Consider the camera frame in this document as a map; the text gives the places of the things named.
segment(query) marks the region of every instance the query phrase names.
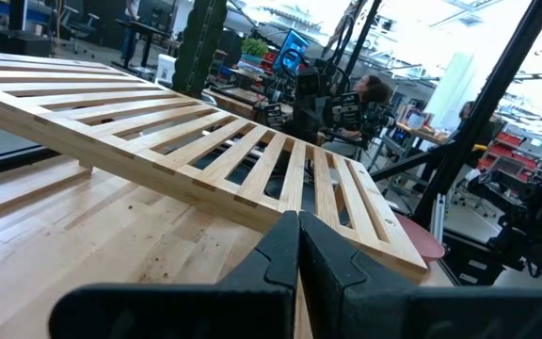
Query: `blue screen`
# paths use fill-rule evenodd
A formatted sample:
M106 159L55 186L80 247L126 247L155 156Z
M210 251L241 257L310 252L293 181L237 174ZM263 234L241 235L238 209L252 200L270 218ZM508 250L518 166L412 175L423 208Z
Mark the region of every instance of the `blue screen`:
M288 36L286 37L286 40L283 42L283 46L281 46L281 50L279 51L278 58L275 60L275 64L273 65L273 68L275 71L281 70L281 65L279 64L279 61L281 60L281 56L289 49L295 49L296 51L300 51L300 54L303 56L307 52L307 48L309 48L309 43L302 38L298 33L294 32L294 30L290 30L288 33ZM294 53L288 53L286 57L283 59L283 64L286 65L286 67L292 72L296 73L296 70L298 69L298 65L300 65L300 57L297 56Z

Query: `wooden slat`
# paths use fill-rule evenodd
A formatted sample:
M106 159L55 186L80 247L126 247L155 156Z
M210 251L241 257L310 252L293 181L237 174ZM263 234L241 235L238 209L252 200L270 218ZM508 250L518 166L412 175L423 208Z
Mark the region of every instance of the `wooden slat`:
M351 176L350 170L344 163L344 159L339 156L333 156L334 166L340 176L340 186L343 192L346 210L350 217L350 223L358 233L362 241L368 246L379 247L378 235L375 233L374 225L369 219L365 204L361 199L357 185Z
M58 95L77 93L113 92L125 90L152 90L154 84L146 83L23 83L0 84L0 90L16 96Z
M127 75L113 74L83 74L83 73L51 73L51 72L10 72L0 71L0 83L24 83L24 82L110 82L126 81L137 82L138 79Z
M192 136L194 133L200 133L203 129L214 126L215 124L224 121L229 116L230 114L227 112L216 112L193 121L188 121L161 131L153 132L143 137L137 137L129 141L129 147L136 152L166 147L184 137Z
M132 118L121 119L119 121L95 125L86 128L85 132L90 134L92 137L101 137L107 135L122 137L179 118L195 116L197 114L205 114L214 111L215 109L208 105L192 105L188 107L173 108L161 112L144 114Z
M425 267L422 257L415 250L403 227L375 186L365 167L360 163L349 161L348 168L355 179L360 196L365 203L372 222L376 225L380 238L386 236L394 250L402 253L401 257L403 259Z
M27 63L20 61L0 60L0 71L36 71L56 73L91 73L91 74L120 74L119 71L104 68L67 66L53 64Z
M11 55L0 53L0 60L4 61L22 61L22 62L31 62L39 64L52 64L52 65L72 65L72 66L82 66L82 67L93 67L96 69L108 69L107 66L104 66L101 63L89 62L89 61L77 61L77 60L66 60L66 59L56 59L50 57L38 57L38 56L20 56L20 55Z
M68 108L77 106L116 104L136 100L170 99L177 93L170 90L130 90L112 93L87 93L46 95L20 99L27 105L39 105L45 108Z
M256 165L254 165L254 168L252 168L237 193L237 196L242 198L241 202L256 203L261 200L264 188L278 161L285 141L286 136L283 134L275 134L273 136L271 142L264 149L263 156L256 162Z
M114 119L126 115L152 113L162 109L183 107L186 105L194 105L196 103L197 101L192 98L140 100L132 103L69 109L45 113L41 114L41 116L46 119L67 118L88 123L104 119Z
M213 163L206 167L195 179L199 182L214 186L224 180L242 162L244 157L259 142L268 131L266 127L257 126L244 137L220 155Z
M315 209L316 214L323 222L333 228L342 227L338 217L338 208L334 199L334 187L329 175L327 156L323 149L315 148Z
M167 155L161 165L175 170L185 164L198 160L228 138L233 137L247 125L248 121L245 120L236 120L228 123L208 136L201 137L189 145L183 146L181 149Z
M283 180L279 196L279 211L300 211L302 203L302 186L305 174L305 155L307 144L300 140L294 142L290 162Z
M32 175L19 182L11 182L0 186L0 210L13 204L38 197L48 191L62 186L78 177L89 175L91 169L84 169L78 164L64 164L51 171Z

